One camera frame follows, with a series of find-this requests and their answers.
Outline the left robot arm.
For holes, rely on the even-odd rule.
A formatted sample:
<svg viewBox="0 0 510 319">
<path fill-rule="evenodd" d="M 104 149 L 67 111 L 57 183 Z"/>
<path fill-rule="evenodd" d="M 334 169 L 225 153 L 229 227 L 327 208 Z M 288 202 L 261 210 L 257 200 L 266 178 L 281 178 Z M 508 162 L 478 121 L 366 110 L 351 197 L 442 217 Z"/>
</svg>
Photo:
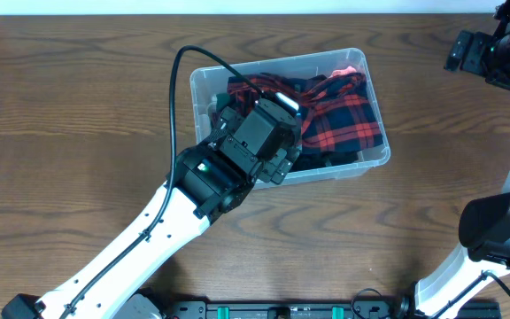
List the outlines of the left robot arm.
<svg viewBox="0 0 510 319">
<path fill-rule="evenodd" d="M 173 254 L 240 206 L 257 181 L 281 183 L 299 155 L 300 107 L 279 95 L 248 115 L 226 107 L 185 149 L 144 210 L 93 261 L 43 296 L 20 293 L 3 318 L 112 318 Z"/>
</svg>

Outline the dark green garment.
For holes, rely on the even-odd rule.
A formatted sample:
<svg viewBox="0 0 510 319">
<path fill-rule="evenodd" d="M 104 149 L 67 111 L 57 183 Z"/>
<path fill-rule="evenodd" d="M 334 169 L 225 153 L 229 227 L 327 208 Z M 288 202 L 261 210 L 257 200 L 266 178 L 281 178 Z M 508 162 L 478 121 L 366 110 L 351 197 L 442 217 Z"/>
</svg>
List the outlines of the dark green garment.
<svg viewBox="0 0 510 319">
<path fill-rule="evenodd" d="M 215 95 L 215 112 L 220 113 L 223 109 L 228 107 L 229 105 L 234 104 L 235 100 L 228 93 L 219 93 Z"/>
</svg>

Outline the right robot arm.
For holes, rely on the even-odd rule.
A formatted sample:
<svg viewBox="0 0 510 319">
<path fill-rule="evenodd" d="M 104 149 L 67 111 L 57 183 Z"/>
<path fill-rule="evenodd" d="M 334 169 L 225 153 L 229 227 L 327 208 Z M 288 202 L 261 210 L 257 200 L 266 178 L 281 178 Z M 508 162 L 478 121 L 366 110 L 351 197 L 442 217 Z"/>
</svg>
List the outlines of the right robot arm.
<svg viewBox="0 0 510 319">
<path fill-rule="evenodd" d="M 462 31 L 444 68 L 477 75 L 510 92 L 510 0 L 493 15 L 491 34 Z M 469 201 L 460 215 L 459 243 L 429 275 L 412 284 L 390 311 L 392 318 L 498 318 L 495 302 L 475 296 L 496 284 L 509 298 L 504 283 L 510 275 L 510 166 L 499 194 Z"/>
</svg>

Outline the red plaid flannel shirt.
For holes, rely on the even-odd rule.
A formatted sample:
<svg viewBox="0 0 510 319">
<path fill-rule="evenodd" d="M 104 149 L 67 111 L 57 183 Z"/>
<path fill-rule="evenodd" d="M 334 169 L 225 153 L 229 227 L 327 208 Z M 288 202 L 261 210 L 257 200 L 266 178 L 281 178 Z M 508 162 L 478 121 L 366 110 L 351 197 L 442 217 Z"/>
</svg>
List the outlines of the red plaid flannel shirt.
<svg viewBox="0 0 510 319">
<path fill-rule="evenodd" d="M 383 143 L 362 73 L 309 79 L 262 73 L 246 78 L 265 92 L 282 93 L 298 103 L 304 155 L 359 152 Z"/>
</svg>

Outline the pink garment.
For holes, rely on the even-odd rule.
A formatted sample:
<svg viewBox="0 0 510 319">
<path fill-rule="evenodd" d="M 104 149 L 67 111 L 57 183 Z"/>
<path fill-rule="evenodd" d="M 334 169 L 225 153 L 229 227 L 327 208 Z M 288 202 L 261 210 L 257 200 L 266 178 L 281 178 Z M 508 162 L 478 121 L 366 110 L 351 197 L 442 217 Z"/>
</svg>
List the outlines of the pink garment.
<svg viewBox="0 0 510 319">
<path fill-rule="evenodd" d="M 343 68 L 343 69 L 336 69 L 336 70 L 334 70 L 331 73 L 330 78 L 337 77 L 337 76 L 346 76 L 348 74 L 355 74 L 357 72 L 358 72 L 358 70 L 355 67 L 348 66 L 348 67 Z"/>
</svg>

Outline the clear plastic storage bin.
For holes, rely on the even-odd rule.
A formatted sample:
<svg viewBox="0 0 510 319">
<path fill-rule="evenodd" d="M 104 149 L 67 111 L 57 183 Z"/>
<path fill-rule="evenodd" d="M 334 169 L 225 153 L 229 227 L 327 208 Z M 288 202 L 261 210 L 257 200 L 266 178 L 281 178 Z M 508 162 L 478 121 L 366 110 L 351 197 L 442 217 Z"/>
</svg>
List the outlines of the clear plastic storage bin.
<svg viewBox="0 0 510 319">
<path fill-rule="evenodd" d="M 241 74 L 271 73 L 288 78 L 309 79 L 317 75 L 330 75 L 336 70 L 352 66 L 366 76 L 366 97 L 382 135 L 381 143 L 365 150 L 359 150 L 348 164 L 327 164 L 324 168 L 313 168 L 299 172 L 290 171 L 284 185 L 310 183 L 328 179 L 344 179 L 365 174 L 373 167 L 384 165 L 390 158 L 390 145 L 383 126 L 383 120 L 374 84 L 372 82 L 365 54 L 357 48 L 323 51 L 287 58 L 275 58 L 234 64 Z M 232 74 L 222 66 L 201 67 L 189 78 L 194 113 L 196 139 L 206 138 L 212 129 L 208 123 L 216 107 L 216 95 L 225 91 Z"/>
</svg>

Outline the black garment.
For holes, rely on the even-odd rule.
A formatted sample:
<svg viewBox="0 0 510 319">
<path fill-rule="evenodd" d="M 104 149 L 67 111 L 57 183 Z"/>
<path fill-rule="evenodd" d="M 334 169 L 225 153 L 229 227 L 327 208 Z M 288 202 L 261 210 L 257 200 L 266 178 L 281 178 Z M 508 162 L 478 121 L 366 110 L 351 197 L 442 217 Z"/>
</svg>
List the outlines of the black garment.
<svg viewBox="0 0 510 319">
<path fill-rule="evenodd" d="M 351 164 L 359 159 L 357 152 L 323 152 L 301 154 L 294 162 L 291 172 Z"/>
</svg>

